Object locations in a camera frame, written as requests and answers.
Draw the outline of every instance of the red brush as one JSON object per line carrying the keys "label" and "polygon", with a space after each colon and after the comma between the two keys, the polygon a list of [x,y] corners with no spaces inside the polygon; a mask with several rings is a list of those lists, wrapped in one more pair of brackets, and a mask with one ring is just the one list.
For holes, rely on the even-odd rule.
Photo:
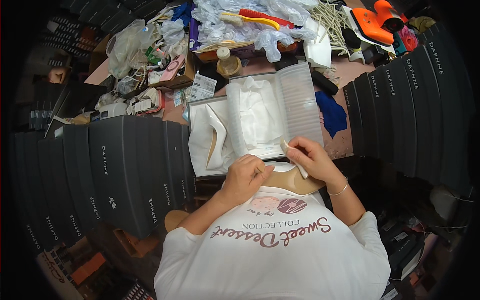
{"label": "red brush", "polygon": [[286,27],[289,27],[289,28],[294,28],[294,25],[293,25],[292,22],[289,22],[289,21],[284,20],[284,19],[280,19],[280,18],[276,18],[276,17],[269,16],[268,14],[263,13],[263,12],[256,12],[256,11],[251,11],[251,10],[247,10],[247,9],[245,9],[245,8],[242,8],[242,9],[240,9],[239,15],[242,15],[242,16],[244,16],[244,17],[249,17],[249,18],[264,18],[264,19],[269,19],[269,20],[272,20],[272,21],[277,22],[277,23],[278,23],[279,25],[281,25],[281,26],[286,26]]}

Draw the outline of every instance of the white high heel shoe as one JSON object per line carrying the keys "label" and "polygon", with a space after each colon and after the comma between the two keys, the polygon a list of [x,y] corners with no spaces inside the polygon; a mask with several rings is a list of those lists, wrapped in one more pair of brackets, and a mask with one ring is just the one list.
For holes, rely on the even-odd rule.
{"label": "white high heel shoe", "polygon": [[214,170],[223,165],[222,148],[225,138],[227,137],[227,130],[210,105],[206,103],[205,109],[208,114],[208,124],[213,128],[212,143],[208,151],[205,168],[207,170]]}

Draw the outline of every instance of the orange device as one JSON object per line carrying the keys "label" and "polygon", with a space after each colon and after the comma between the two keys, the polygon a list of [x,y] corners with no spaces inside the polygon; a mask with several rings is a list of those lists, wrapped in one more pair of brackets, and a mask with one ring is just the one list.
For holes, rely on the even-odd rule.
{"label": "orange device", "polygon": [[390,46],[393,43],[392,33],[402,29],[404,21],[388,1],[379,0],[373,7],[376,13],[364,8],[354,8],[350,13],[366,39]]}

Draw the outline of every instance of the person's left hand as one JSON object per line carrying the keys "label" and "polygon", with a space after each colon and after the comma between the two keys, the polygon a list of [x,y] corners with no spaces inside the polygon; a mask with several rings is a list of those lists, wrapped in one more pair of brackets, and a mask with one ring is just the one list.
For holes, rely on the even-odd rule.
{"label": "person's left hand", "polygon": [[272,174],[274,166],[266,166],[255,155],[246,154],[237,158],[228,168],[227,178],[219,191],[219,201],[233,208],[250,199],[261,187],[262,183]]}

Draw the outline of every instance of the hand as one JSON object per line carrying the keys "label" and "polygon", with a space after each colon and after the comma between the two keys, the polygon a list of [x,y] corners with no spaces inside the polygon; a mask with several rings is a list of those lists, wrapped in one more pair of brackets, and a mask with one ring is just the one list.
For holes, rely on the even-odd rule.
{"label": "hand", "polygon": [[288,145],[294,149],[290,148],[287,151],[287,157],[302,165],[310,176],[325,181],[333,192],[338,188],[343,189],[345,177],[319,143],[303,136],[296,136]]}
{"label": "hand", "polygon": [[[257,168],[264,171],[256,173]],[[219,191],[219,201],[230,208],[244,203],[258,191],[274,168],[265,167],[265,163],[255,155],[246,154],[237,158],[228,168],[225,184]]]}

